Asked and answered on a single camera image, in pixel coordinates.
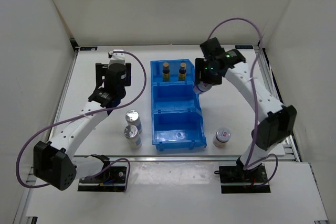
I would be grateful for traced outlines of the brown bottle yellow label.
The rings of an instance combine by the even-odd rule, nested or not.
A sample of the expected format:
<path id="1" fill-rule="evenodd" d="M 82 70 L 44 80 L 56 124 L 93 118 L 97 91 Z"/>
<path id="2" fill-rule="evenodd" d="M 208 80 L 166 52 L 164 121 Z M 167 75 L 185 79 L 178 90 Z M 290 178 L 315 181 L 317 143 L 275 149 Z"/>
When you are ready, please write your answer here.
<path id="1" fill-rule="evenodd" d="M 185 81 L 186 78 L 186 63 L 182 62 L 178 71 L 178 81 Z"/>
<path id="2" fill-rule="evenodd" d="M 163 63 L 162 79 L 163 79 L 163 82 L 170 81 L 170 65 L 168 62 Z"/>

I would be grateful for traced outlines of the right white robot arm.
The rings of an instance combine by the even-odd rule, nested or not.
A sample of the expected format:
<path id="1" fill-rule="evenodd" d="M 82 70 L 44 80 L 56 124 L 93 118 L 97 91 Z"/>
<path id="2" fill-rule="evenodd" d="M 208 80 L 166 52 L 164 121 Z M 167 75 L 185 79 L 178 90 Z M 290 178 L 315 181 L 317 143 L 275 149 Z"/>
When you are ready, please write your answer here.
<path id="1" fill-rule="evenodd" d="M 236 168 L 236 177 L 247 182 L 254 177 L 255 168 L 267 158 L 270 151 L 292 134 L 297 110 L 276 99 L 253 76 L 246 58 L 239 50 L 225 51 L 217 38 L 203 42 L 200 49 L 203 57 L 195 59 L 195 93 L 205 93 L 226 79 L 255 113 L 252 143 L 238 159 Z"/>

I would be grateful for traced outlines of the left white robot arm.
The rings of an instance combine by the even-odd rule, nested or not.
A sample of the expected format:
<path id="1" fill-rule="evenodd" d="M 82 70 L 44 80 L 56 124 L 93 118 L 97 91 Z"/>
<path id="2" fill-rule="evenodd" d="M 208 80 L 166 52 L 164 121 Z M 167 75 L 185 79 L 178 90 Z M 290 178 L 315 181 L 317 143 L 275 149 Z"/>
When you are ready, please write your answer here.
<path id="1" fill-rule="evenodd" d="M 39 141 L 34 146 L 34 175 L 61 191 L 76 179 L 92 176 L 105 182 L 110 176 L 107 167 L 110 161 L 104 155 L 92 154 L 83 162 L 73 160 L 87 136 L 125 97 L 125 89 L 131 85 L 131 64 L 112 63 L 103 76 L 81 110 L 80 118 L 71 121 L 47 143 Z"/>

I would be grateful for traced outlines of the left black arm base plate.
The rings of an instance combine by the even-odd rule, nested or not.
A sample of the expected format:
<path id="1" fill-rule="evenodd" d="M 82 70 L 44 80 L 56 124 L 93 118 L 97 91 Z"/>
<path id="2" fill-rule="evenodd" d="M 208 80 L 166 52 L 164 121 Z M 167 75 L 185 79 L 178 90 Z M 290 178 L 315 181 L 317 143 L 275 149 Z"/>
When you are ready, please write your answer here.
<path id="1" fill-rule="evenodd" d="M 112 165 L 97 177 L 79 180 L 77 191 L 81 192 L 125 192 L 128 168 L 125 165 Z"/>

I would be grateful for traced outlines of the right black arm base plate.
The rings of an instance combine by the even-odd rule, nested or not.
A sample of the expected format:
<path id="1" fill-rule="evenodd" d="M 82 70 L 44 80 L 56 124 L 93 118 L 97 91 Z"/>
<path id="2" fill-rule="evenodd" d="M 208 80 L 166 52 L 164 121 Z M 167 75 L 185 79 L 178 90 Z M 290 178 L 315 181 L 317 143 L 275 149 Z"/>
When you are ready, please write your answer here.
<path id="1" fill-rule="evenodd" d="M 242 178 L 237 166 L 220 166 L 214 171 L 220 178 L 222 194 L 266 194 L 271 193 L 267 180 L 267 173 L 264 165 L 259 165 L 255 171 Z"/>

